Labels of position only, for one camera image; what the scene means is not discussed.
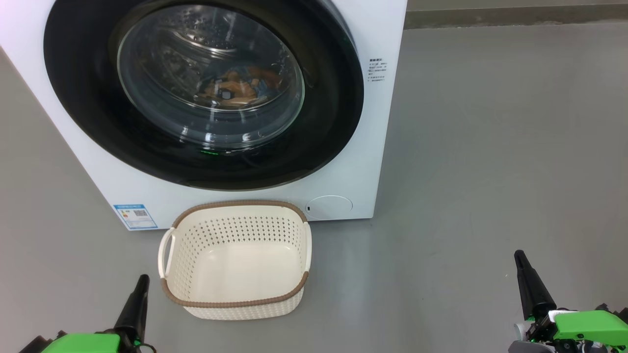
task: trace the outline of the glass door window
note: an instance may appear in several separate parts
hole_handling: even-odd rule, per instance
[[[290,49],[242,14],[172,6],[141,19],[119,45],[129,100],[164,132],[207,150],[237,151],[285,131],[303,105]]]

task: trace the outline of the front-loading washing machine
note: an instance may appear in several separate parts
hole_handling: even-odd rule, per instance
[[[406,0],[2,0],[0,45],[128,229],[373,216]]]

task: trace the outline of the plastic basket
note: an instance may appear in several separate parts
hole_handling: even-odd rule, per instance
[[[236,201],[182,213],[161,240],[158,266],[166,296],[192,315],[251,320],[294,310],[310,262],[310,225],[299,208]]]

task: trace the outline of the blue label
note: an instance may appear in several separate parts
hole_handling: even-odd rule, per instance
[[[114,205],[128,229],[155,229],[157,224],[144,205]]]

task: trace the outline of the gray floor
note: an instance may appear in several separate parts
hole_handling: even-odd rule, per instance
[[[313,224],[301,305],[197,319],[157,285],[160,232],[127,232],[0,57],[0,342],[110,327],[153,279],[160,352],[505,352],[513,252],[560,306],[628,305],[628,25],[404,34],[372,220]]]

